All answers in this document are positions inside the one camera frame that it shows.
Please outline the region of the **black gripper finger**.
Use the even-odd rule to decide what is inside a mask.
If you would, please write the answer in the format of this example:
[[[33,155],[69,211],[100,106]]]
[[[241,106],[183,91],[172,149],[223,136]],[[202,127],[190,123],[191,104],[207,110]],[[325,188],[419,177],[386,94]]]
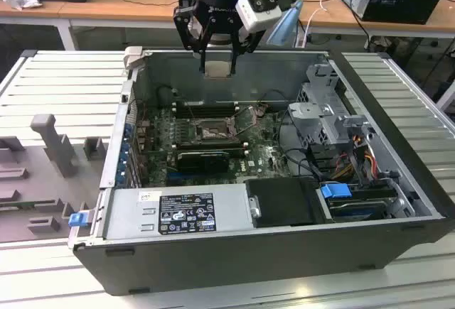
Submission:
[[[231,75],[234,75],[236,72],[237,58],[240,55],[244,55],[245,53],[253,53],[259,45],[264,34],[265,31],[250,33],[243,41],[240,40],[238,31],[232,32],[230,34],[230,39],[232,42],[232,57],[230,64]]]
[[[188,25],[191,20],[196,19],[202,26],[201,34],[196,38],[190,31]],[[200,54],[201,73],[205,72],[206,49],[210,40],[210,17],[208,7],[204,3],[196,2],[193,6],[174,9],[173,21],[180,36],[183,47],[186,50]]]

